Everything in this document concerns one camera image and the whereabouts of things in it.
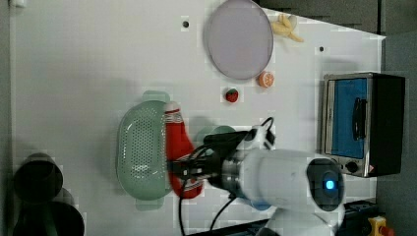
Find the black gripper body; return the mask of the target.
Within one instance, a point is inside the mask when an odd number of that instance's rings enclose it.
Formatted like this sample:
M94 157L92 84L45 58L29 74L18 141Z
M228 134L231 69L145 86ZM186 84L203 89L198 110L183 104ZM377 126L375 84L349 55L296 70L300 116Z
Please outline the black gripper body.
M180 189L184 180L204 180L222 189L222 164L225 158L218 153L205 154L199 158L184 157L167 160L168 180L172 189Z

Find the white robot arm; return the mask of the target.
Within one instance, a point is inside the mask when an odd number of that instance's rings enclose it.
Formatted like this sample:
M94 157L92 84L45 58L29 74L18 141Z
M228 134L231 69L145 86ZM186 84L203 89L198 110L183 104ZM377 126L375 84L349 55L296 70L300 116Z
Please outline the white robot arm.
M336 236L344 217L344 178L332 159L290 149L217 152L168 163L174 176L206 179L252 205L275 208L256 236Z

